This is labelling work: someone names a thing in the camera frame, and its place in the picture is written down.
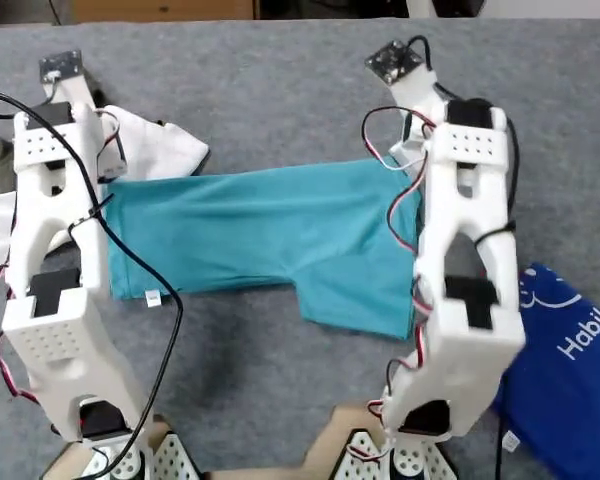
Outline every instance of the teal shirt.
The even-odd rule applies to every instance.
[[[111,228],[178,291],[293,284],[303,317],[406,338],[413,255],[386,225],[393,198],[410,184],[374,160],[115,182]],[[416,243],[420,195],[393,224]],[[113,243],[113,295],[164,289]]]

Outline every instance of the blue bag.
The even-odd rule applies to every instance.
[[[507,374],[511,430],[558,478],[600,480],[600,309],[536,263],[520,278],[520,311],[527,344]]]
[[[106,215],[179,291],[290,283],[306,319],[405,338],[414,259],[385,216],[408,185],[375,160],[115,182]],[[393,218],[414,244],[419,201],[407,197]],[[113,244],[109,271],[115,297],[160,288]]]

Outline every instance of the wire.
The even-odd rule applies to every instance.
[[[129,452],[129,450],[133,446],[134,442],[137,440],[138,436],[140,435],[142,428],[143,428],[145,422],[147,421],[147,417],[149,416],[149,413],[151,412],[151,408],[153,407],[153,404],[155,402],[156,396],[158,394],[158,390],[160,389],[160,385],[164,378],[164,373],[167,369],[167,365],[169,364],[169,359],[171,358],[171,354],[173,352],[173,347],[175,345],[176,339],[178,338],[178,333],[180,331],[180,325],[182,323],[182,315],[183,315],[183,311],[184,311],[184,306],[182,304],[182,299],[180,298],[180,295],[178,295],[178,292],[171,286],[171,284],[162,275],[160,275],[160,273],[158,273],[150,265],[148,265],[144,260],[142,260],[140,257],[138,257],[138,255],[136,255],[129,247],[127,247],[127,245],[122,240],[120,240],[120,238],[111,230],[111,228],[109,228],[109,225],[107,224],[107,222],[104,220],[104,217],[102,216],[101,210],[98,208],[98,206],[99,206],[98,196],[96,195],[93,185],[91,184],[91,181],[89,179],[89,174],[84,165],[84,162],[82,161],[80,156],[76,153],[76,151],[73,149],[73,147],[69,144],[69,142],[66,141],[66,139],[53,127],[53,125],[51,125],[47,120],[45,120],[42,116],[40,116],[38,113],[36,113],[35,110],[33,110],[31,107],[28,107],[27,105],[23,104],[22,102],[16,100],[13,97],[10,97],[9,95],[5,95],[4,93],[0,93],[0,101],[10,104],[10,105],[22,110],[30,117],[34,118],[43,128],[47,129],[47,131],[49,131],[49,133],[51,133],[51,135],[53,135],[56,138],[56,140],[58,140],[58,142],[60,142],[60,144],[67,150],[67,152],[69,152],[69,155],[71,155],[71,157],[76,161],[76,164],[78,165],[80,173],[82,174],[82,178],[84,179],[85,188],[87,189],[87,193],[91,200],[91,204],[93,205],[93,207],[90,209],[89,214],[92,215],[92,217],[98,221],[98,223],[100,224],[102,229],[105,231],[107,236],[113,241],[113,243],[115,243],[116,246],[118,248],[120,248],[120,250],[122,250],[131,260],[133,260],[134,263],[136,263],[138,266],[140,266],[141,268],[146,270],[150,275],[152,275],[167,290],[167,292],[173,297],[173,299],[176,303],[177,313],[176,313],[176,318],[174,321],[173,329],[171,331],[171,336],[169,337],[167,347],[165,349],[164,355],[162,357],[162,361],[160,362],[160,366],[158,368],[158,373],[156,374],[154,384],[151,388],[151,392],[149,393],[149,397],[147,399],[147,403],[144,407],[144,410],[142,411],[142,413],[140,415],[138,424],[136,425],[135,429],[131,433],[125,446],[122,448],[120,453],[118,453],[115,460],[110,462],[109,465],[107,467],[105,467],[103,470],[101,470],[99,473],[96,473],[93,475],[87,475],[84,477],[80,477],[79,479],[76,479],[76,480],[95,480],[95,479],[103,477],[107,473],[111,473],[116,468],[116,466],[118,466],[118,464],[123,460],[125,455]]]
[[[109,117],[113,118],[115,120],[115,122],[116,122],[116,126],[115,126],[115,128],[113,130],[113,133],[106,138],[106,140],[104,141],[104,145],[102,146],[102,148],[98,152],[98,156],[100,156],[100,154],[104,151],[104,149],[107,148],[107,145],[109,145],[109,143],[111,143],[118,135],[120,135],[120,127],[121,127],[122,124],[120,123],[120,119],[118,117],[116,117],[110,111],[105,110],[104,108],[96,108],[94,110],[94,112],[96,114],[98,114],[98,116],[108,115]]]
[[[424,61],[427,65],[427,70],[433,70],[431,66],[431,46],[429,45],[429,40],[424,35],[416,35],[415,37],[411,37],[407,42],[407,48],[411,48],[414,43],[422,42],[424,46]]]
[[[367,411],[373,415],[374,417],[376,417],[378,420],[380,420],[380,423],[382,423],[382,407],[384,406],[384,401],[383,400],[371,400],[369,402],[367,402]]]
[[[386,214],[387,226],[389,227],[389,231],[391,232],[393,237],[403,248],[409,250],[414,255],[418,254],[416,247],[413,246],[411,243],[407,242],[404,238],[402,238],[400,236],[398,231],[394,228],[394,226],[392,224],[392,220],[393,220],[393,214],[396,212],[396,210],[400,206],[400,203],[402,203],[402,201],[405,198],[407,198],[409,195],[411,195],[413,192],[415,192],[418,189],[418,187],[420,186],[420,184],[422,183],[422,181],[424,180],[426,170],[427,170],[427,159],[428,159],[428,153],[425,153],[424,158],[422,158],[422,160],[419,160],[419,162],[422,162],[422,167],[420,167],[418,176],[416,177],[416,179],[413,181],[413,183],[411,185],[409,185],[402,192],[400,192],[398,195],[396,195],[396,197],[393,199],[393,201],[389,205],[389,208],[387,209],[387,214]]]
[[[3,337],[4,337],[4,332],[0,331],[0,342],[2,341]],[[38,399],[31,392],[28,392],[27,390],[21,390],[16,386],[16,382],[13,379],[13,375],[11,375],[11,370],[9,370],[9,366],[2,358],[1,354],[0,354],[0,372],[2,372],[2,378],[4,379],[4,383],[7,385],[7,388],[9,389],[9,393],[11,393],[11,396],[24,397],[27,400],[35,403],[36,405],[40,404],[38,402]]]
[[[109,455],[107,455],[106,453],[104,453],[102,450],[100,450],[97,447],[91,447],[91,450],[93,450],[96,453],[99,453],[100,455],[102,455],[104,457],[104,461],[105,463],[105,468],[109,466]]]
[[[49,8],[51,9],[51,13],[53,13],[53,18],[56,21],[56,25],[62,26],[62,22],[60,21],[60,15],[58,15],[58,11],[56,10],[56,6],[53,4],[53,0],[48,0]]]
[[[47,98],[44,100],[44,102],[39,103],[37,106],[41,107],[43,105],[48,105],[51,100],[53,100],[53,97],[55,97],[56,92],[58,91],[58,80],[53,77],[52,79],[53,83],[51,86],[51,93],[47,96]],[[0,120],[13,120],[13,117],[15,117],[16,114],[15,113],[0,113]]]
[[[413,280],[413,287],[411,289],[411,298],[413,300],[413,305],[418,312],[420,312],[425,317],[429,317],[429,315],[431,315],[431,312],[433,311],[433,306],[420,300],[418,298],[418,296],[416,295],[416,291],[418,289],[419,284],[420,284],[420,275],[418,275]]]
[[[347,448],[346,448],[347,453],[349,455],[351,455],[354,458],[357,458],[358,460],[360,460],[363,463],[368,463],[368,462],[378,463],[378,460],[380,460],[382,457],[386,456],[387,453],[389,453],[392,449],[393,449],[393,447],[385,448],[382,452],[380,452],[377,455],[370,455],[367,452],[360,450],[358,447],[354,447],[353,445],[347,445]]]
[[[362,141],[364,142],[365,147],[367,147],[367,150],[369,150],[369,152],[371,152],[371,154],[375,157],[375,159],[378,160],[384,166],[384,168],[386,168],[387,170],[392,170],[392,171],[404,170],[404,169],[408,168],[408,166],[410,166],[410,165],[403,165],[400,167],[394,167],[392,165],[389,165],[387,162],[384,161],[384,158],[382,158],[382,155],[380,155],[378,150],[373,146],[373,144],[371,143],[371,140],[369,140],[369,136],[367,135],[367,122],[369,121],[369,118],[378,112],[383,112],[386,110],[400,110],[403,112],[407,112],[415,117],[418,117],[426,125],[428,125],[429,127],[432,127],[432,128],[435,128],[436,124],[433,123],[431,120],[429,120],[427,117],[425,117],[422,113],[420,113],[416,110],[412,110],[411,108],[400,107],[398,105],[385,105],[382,107],[376,107],[376,108],[369,110],[365,114],[364,118],[362,119],[362,124],[360,126],[360,136],[362,137]]]

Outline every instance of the gray felt mat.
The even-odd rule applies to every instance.
[[[0,90],[40,101],[37,59],[79,47],[114,103],[175,122],[211,145],[204,173],[342,161],[366,156],[361,117],[390,103],[363,59],[393,37],[415,34],[431,39],[434,67],[448,88],[491,99],[517,123],[520,263],[547,263],[600,305],[600,21],[7,29],[0,30]],[[391,114],[371,129],[385,147],[398,132]],[[0,134],[11,135],[8,123]],[[48,267],[74,257],[54,255]],[[300,462],[331,408],[377,396],[386,361],[411,348],[305,322],[289,288],[187,295],[185,305],[156,410],[204,470]],[[3,309],[0,284],[0,322]],[[150,385],[171,329],[169,307],[128,301],[101,310]],[[448,442],[464,478],[492,478],[494,439],[495,419],[485,414],[468,436]],[[9,400],[0,379],[0,479],[34,478],[61,445],[36,408]],[[522,448],[505,455],[504,478],[548,474]]]

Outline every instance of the clothing tag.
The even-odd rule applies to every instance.
[[[144,292],[144,296],[147,299],[147,307],[152,308],[162,305],[160,290],[147,290]]]
[[[507,430],[507,433],[502,437],[502,448],[509,453],[513,453],[518,448],[518,445],[520,445],[520,439],[511,430]]]

